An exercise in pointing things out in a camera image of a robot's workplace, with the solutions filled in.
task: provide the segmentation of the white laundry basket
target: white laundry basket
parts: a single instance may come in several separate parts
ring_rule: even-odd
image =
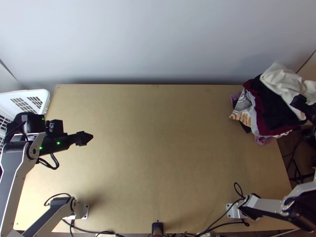
[[[7,124],[21,112],[46,114],[49,102],[49,91],[44,89],[0,93],[0,155]]]

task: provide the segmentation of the pile of clothes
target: pile of clothes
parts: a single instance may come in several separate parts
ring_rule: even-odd
[[[308,105],[316,103],[316,82],[304,80],[277,62],[243,87],[242,92],[230,96],[230,118],[239,120],[260,145],[288,135],[307,121],[302,111],[290,105],[296,95],[305,96]]]

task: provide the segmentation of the white wall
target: white wall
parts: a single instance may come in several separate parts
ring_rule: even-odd
[[[7,0],[0,58],[34,87],[241,83],[316,49],[315,0]]]
[[[0,60],[0,93],[21,89],[23,86],[8,72]]]
[[[316,81],[316,51],[297,74],[306,80]]]

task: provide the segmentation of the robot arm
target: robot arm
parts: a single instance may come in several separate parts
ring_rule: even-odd
[[[307,105],[307,99],[298,95],[291,106],[301,110],[316,125],[316,105]],[[251,218],[263,216],[289,221],[297,227],[311,232],[316,229],[316,173],[312,182],[298,184],[283,200],[262,199],[256,194],[247,195],[227,213],[229,218]]]
[[[56,197],[49,210],[22,235],[13,230],[25,177],[38,163],[39,156],[67,150],[74,143],[86,145],[93,138],[85,132],[68,135],[63,131],[61,120],[45,123],[43,115],[21,113],[16,119],[22,120],[19,124],[23,128],[14,124],[13,129],[8,129],[0,159],[3,171],[0,178],[0,236],[47,236],[64,217],[86,219],[88,205],[78,203],[74,197]]]

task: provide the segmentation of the tabletop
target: tabletop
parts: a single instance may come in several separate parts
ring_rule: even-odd
[[[282,199],[290,183],[276,141],[261,146],[229,119],[234,85],[58,85],[47,118],[68,134],[94,138],[55,154],[60,167],[38,164],[26,177],[15,229],[27,229],[50,196],[67,192],[90,205],[80,228],[117,233],[201,232],[244,194]],[[233,221],[224,217],[219,224]],[[290,229],[264,217],[216,231]],[[68,232],[60,222],[54,231]]]

